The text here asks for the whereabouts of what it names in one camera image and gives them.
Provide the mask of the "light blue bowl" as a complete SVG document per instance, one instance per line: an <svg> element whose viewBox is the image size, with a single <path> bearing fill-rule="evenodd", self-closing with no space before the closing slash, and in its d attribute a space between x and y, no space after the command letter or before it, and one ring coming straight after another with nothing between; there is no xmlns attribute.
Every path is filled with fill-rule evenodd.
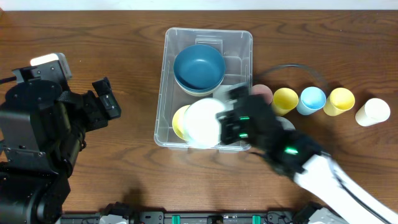
<svg viewBox="0 0 398 224"><path fill-rule="evenodd" d="M285 131L295 130L295 126L287 118L284 118L282 116L276 116L275 118L277 120L278 127L281 127Z"/></svg>

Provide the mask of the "white bowl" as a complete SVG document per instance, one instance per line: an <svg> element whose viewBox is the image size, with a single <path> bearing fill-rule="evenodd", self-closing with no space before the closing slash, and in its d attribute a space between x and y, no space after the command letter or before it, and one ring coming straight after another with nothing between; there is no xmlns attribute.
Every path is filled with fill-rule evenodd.
<svg viewBox="0 0 398 224"><path fill-rule="evenodd" d="M184 138L189 146L209 149L220 142L221 125L216 115L226 107L220 100L204 98L190 105L183 116Z"/></svg>

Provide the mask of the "cream bowl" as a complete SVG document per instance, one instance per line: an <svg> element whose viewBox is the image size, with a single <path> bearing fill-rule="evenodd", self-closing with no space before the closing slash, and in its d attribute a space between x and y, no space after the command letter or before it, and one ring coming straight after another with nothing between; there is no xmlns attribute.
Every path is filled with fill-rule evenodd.
<svg viewBox="0 0 398 224"><path fill-rule="evenodd" d="M179 84L179 82L177 82L177 84L179 85L179 87L187 94L192 95L192 96L196 96L196 97L203 97L203 96L208 96L210 94L212 94L214 91L216 91L221 85L217 85L215 88L208 90L208 91L203 91L203 92L197 92L197 91L191 91L188 90L187 88L183 87L181 84Z"/></svg>

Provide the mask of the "yellow bowl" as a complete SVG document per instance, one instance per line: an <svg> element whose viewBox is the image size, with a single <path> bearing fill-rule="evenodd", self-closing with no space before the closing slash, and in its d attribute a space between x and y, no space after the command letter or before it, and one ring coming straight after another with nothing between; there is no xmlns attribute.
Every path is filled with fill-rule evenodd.
<svg viewBox="0 0 398 224"><path fill-rule="evenodd" d="M185 140L184 138L184 130L183 130L183 119L186 110L189 108L190 105L185 105L181 108L179 108L173 118L172 118L172 128L174 133L180 138Z"/></svg>

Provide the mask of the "dark blue bowl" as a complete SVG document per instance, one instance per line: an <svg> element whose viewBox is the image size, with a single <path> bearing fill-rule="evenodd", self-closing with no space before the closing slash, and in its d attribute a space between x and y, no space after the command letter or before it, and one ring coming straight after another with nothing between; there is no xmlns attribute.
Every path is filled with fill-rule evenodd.
<svg viewBox="0 0 398 224"><path fill-rule="evenodd" d="M176 83L179 82L179 81L177 80L177 77L174 77L174 80L176 81ZM183 87L187 88L188 90L197 91L197 92L203 92L203 91L211 90L211 89L215 88L215 87L216 87L217 85L219 85L219 84L221 85L223 81L224 81L224 78L222 78L214 87L209 88L209 89L205 89L205 90L194 90L193 88L188 88L188 87L183 86L180 82L179 82L179 84L181 84Z"/></svg>
<svg viewBox="0 0 398 224"><path fill-rule="evenodd" d="M218 50L197 44L183 49L175 58L174 76L185 87L205 90L214 87L226 71L226 63Z"/></svg>

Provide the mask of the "cream white cup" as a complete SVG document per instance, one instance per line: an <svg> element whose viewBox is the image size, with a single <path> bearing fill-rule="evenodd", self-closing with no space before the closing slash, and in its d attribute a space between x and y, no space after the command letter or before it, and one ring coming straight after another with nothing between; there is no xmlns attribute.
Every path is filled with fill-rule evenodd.
<svg viewBox="0 0 398 224"><path fill-rule="evenodd" d="M371 98L357 111L355 120L360 126L385 122L391 115L389 105L380 98Z"/></svg>

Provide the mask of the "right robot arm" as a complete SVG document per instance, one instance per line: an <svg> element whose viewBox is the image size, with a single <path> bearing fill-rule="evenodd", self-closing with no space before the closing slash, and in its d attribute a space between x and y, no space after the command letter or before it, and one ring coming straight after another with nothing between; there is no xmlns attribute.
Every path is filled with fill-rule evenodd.
<svg viewBox="0 0 398 224"><path fill-rule="evenodd" d="M316 195L348 223L397 223L397 213L354 182L316 141L285 130L262 95L246 85L226 91L233 109L216 115L223 144L245 141L272 169Z"/></svg>

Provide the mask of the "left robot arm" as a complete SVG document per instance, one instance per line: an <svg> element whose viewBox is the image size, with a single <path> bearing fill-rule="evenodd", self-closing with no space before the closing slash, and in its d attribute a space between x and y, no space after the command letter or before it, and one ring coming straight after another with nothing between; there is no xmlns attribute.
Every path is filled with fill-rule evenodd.
<svg viewBox="0 0 398 224"><path fill-rule="evenodd" d="M1 105L1 223L55 223L85 134L119 118L110 82L77 94L49 80L11 88Z"/></svg>

